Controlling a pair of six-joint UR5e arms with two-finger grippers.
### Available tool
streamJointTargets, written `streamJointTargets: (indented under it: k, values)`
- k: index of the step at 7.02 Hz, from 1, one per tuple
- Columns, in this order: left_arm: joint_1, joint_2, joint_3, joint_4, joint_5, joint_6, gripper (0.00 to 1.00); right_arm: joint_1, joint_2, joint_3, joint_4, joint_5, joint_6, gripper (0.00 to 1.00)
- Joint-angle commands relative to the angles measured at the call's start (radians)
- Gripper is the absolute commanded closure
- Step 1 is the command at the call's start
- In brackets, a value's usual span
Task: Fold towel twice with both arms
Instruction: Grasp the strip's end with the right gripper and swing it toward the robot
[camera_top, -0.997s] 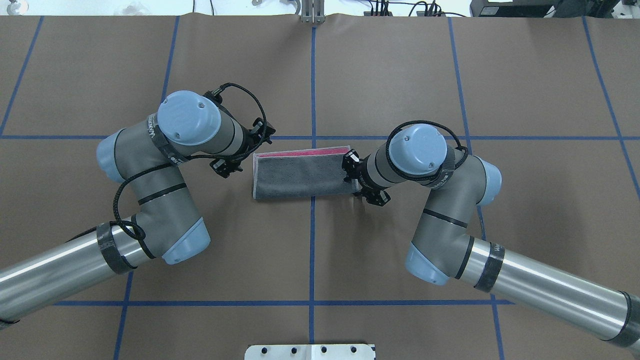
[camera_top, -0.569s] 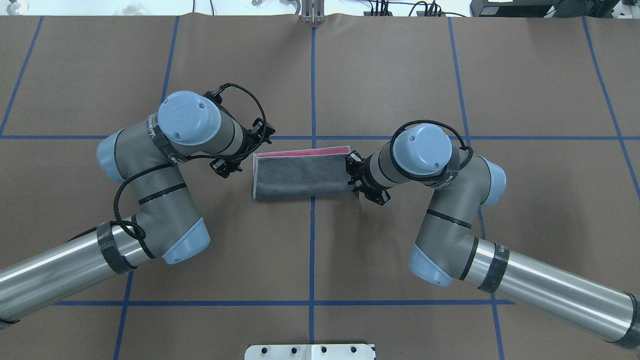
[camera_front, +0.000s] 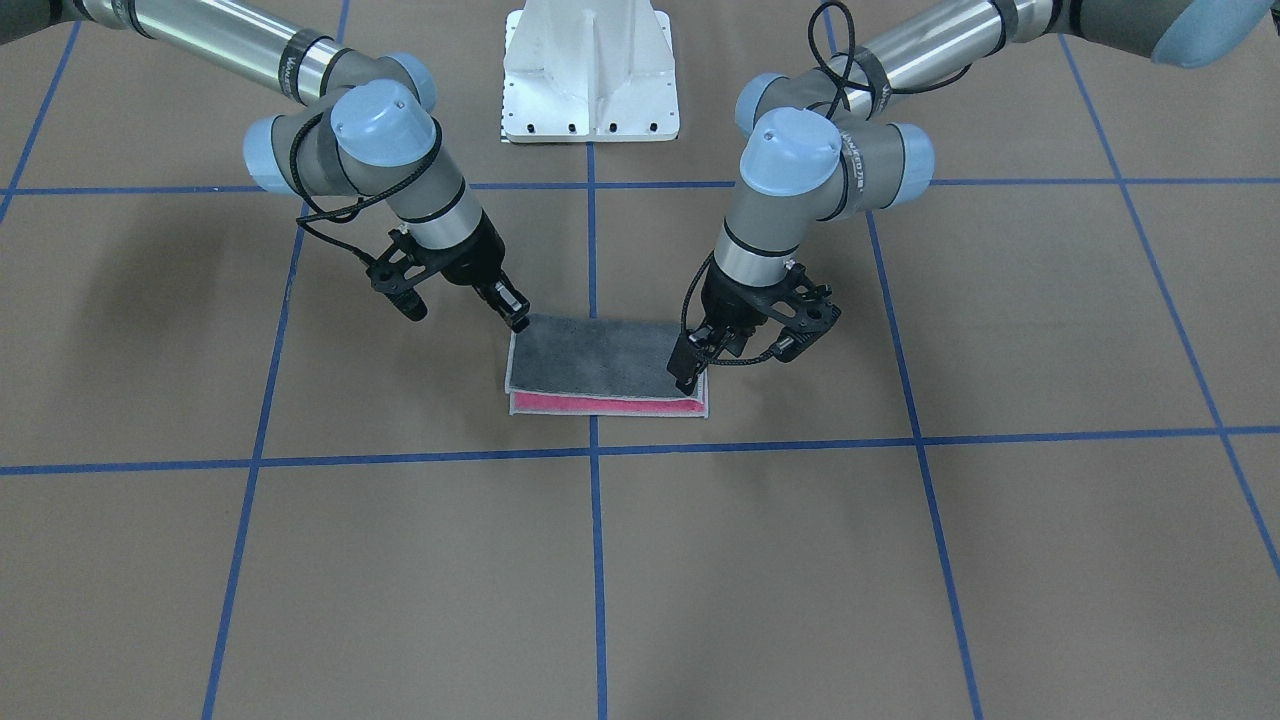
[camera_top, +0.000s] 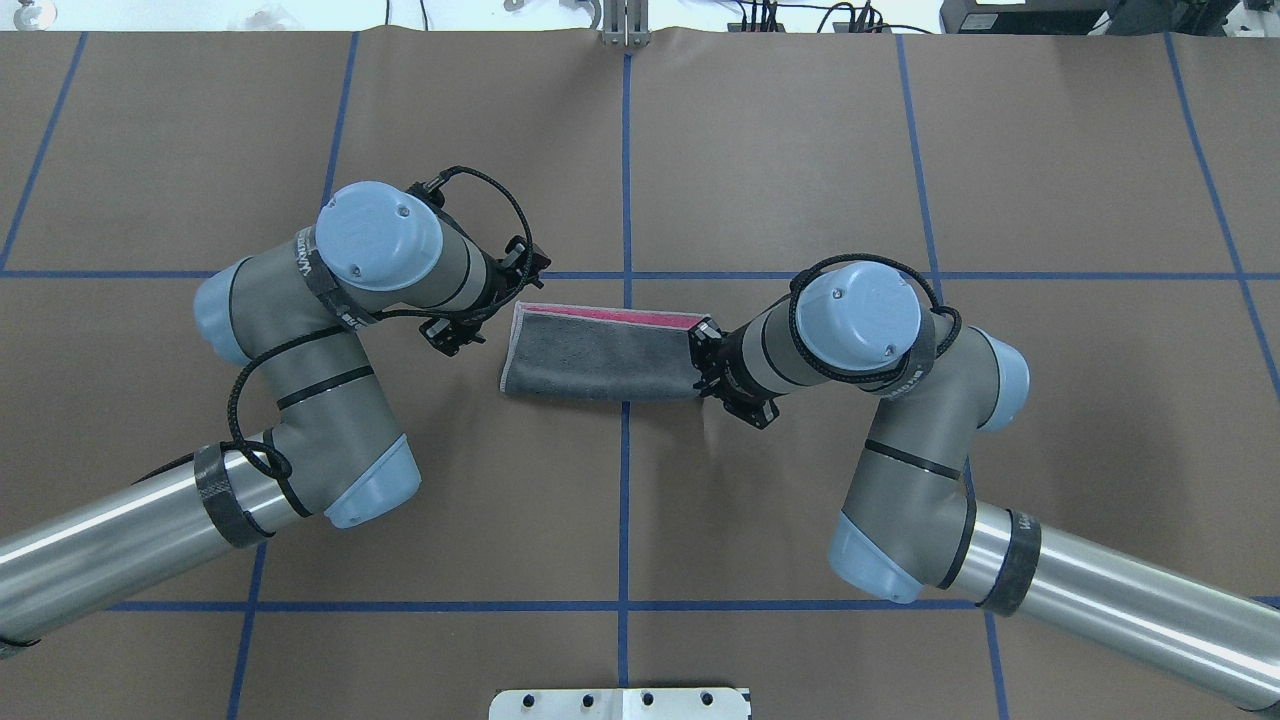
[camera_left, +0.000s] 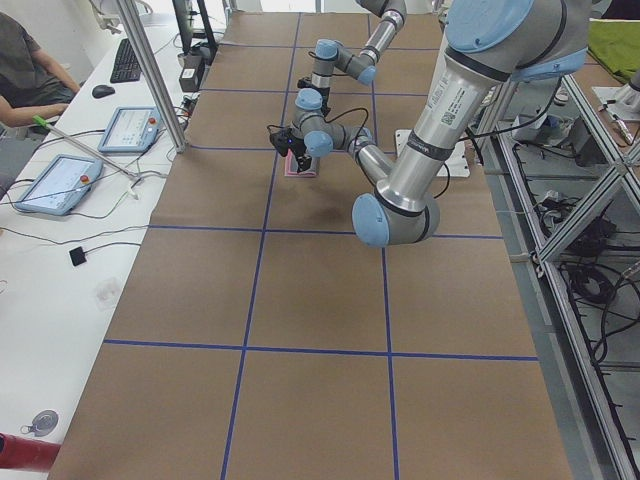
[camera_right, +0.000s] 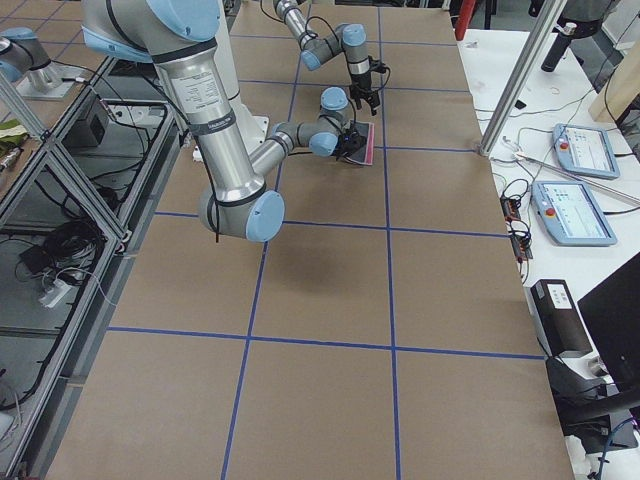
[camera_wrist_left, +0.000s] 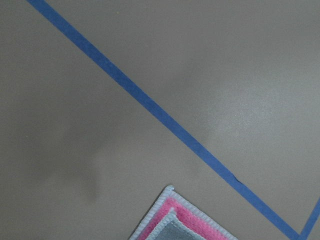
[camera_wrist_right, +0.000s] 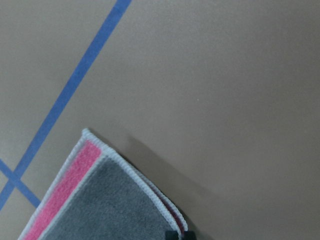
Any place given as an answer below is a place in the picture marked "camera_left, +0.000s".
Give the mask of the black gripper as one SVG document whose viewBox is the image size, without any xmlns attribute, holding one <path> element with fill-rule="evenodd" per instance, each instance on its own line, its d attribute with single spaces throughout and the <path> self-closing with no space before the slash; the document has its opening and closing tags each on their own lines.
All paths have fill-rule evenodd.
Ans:
<svg viewBox="0 0 640 480">
<path fill-rule="evenodd" d="M 311 89 L 311 106 L 313 110 L 319 110 L 322 114 L 328 114 L 330 112 L 330 107 L 328 105 L 330 89 L 322 88 L 322 89 Z"/>
<path fill-rule="evenodd" d="M 303 140 L 296 139 L 294 141 L 294 156 L 296 158 L 297 174 L 313 174 L 312 156 L 308 153 L 307 147 Z"/>
</svg>

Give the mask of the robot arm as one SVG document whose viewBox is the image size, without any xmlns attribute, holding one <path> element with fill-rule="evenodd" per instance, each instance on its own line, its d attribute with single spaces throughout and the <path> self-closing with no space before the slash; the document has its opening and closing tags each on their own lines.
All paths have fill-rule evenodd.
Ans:
<svg viewBox="0 0 640 480">
<path fill-rule="evenodd" d="M 314 59 L 311 75 L 297 83 L 299 88 L 311 88 L 320 94 L 320 110 L 324 116 L 330 112 L 328 101 L 334 71 L 339 70 L 363 85 L 371 85 L 382 54 L 406 22 L 407 9 L 403 0 L 361 0 L 357 4 L 380 19 L 362 50 L 355 54 L 337 40 L 319 39 L 311 53 Z"/>
<path fill-rule="evenodd" d="M 588 1 L 455 1 L 444 27 L 444 70 L 396 160 L 390 160 L 364 127 L 326 119 L 330 79 L 341 71 L 369 85 L 381 54 L 406 22 L 402 1 L 363 1 L 380 19 L 359 54 L 341 43 L 316 44 L 311 81 L 298 92 L 289 126 L 270 141 L 293 155 L 301 171 L 334 150 L 348 152 L 372 183 L 359 196 L 352 224 L 374 247 L 420 242 L 439 224 L 428 188 L 454 151 L 489 90 L 507 81 L 562 77 L 577 71 L 587 53 Z"/>
</svg>

